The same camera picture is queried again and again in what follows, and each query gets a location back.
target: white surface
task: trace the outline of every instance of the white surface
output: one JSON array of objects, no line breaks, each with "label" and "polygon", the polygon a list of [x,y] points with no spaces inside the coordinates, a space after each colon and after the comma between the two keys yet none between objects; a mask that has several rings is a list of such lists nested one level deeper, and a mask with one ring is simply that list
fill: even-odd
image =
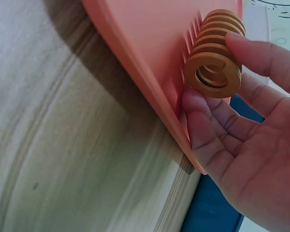
[{"label": "white surface", "polygon": [[248,218],[244,218],[241,229],[239,232],[268,232],[266,229],[258,226]]},{"label": "white surface", "polygon": [[[271,41],[269,16],[265,6],[246,5],[243,9],[243,22],[245,24],[246,37],[248,39]],[[261,80],[266,85],[269,84],[268,77],[260,76],[246,67],[243,68],[243,71]]]}]

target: wood grain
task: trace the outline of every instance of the wood grain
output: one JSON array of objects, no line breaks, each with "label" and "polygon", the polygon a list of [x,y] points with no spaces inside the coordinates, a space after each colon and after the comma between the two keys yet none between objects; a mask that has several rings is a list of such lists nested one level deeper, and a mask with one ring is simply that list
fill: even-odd
[{"label": "wood grain", "polygon": [[199,176],[78,0],[0,0],[0,232],[178,231]]}]

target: wooden surface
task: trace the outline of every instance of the wooden surface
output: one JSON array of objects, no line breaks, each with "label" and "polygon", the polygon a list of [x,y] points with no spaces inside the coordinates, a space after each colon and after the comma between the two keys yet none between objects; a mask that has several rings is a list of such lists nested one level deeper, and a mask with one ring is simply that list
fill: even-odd
[{"label": "wooden surface", "polygon": [[0,232],[178,231],[198,178],[78,0],[0,0]]}]

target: fingernail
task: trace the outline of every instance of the fingernail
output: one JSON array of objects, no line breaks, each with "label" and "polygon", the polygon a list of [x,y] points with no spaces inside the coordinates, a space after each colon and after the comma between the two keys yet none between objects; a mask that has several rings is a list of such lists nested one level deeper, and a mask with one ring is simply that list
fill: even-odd
[{"label": "fingernail", "polygon": [[246,41],[247,40],[246,37],[242,36],[239,33],[233,32],[233,31],[228,32],[228,34],[229,34],[228,36],[230,38],[232,38],[233,40],[238,40],[238,41]]}]

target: pink plastic part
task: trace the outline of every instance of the pink plastic part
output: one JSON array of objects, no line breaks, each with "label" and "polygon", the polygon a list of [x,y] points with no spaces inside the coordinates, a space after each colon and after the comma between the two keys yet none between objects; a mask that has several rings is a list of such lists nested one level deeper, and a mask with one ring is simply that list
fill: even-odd
[{"label": "pink plastic part", "polygon": [[211,10],[227,9],[241,18],[242,1],[83,0],[83,4],[192,165],[206,174],[193,155],[180,108],[182,69],[198,33],[198,13],[204,18]]}]

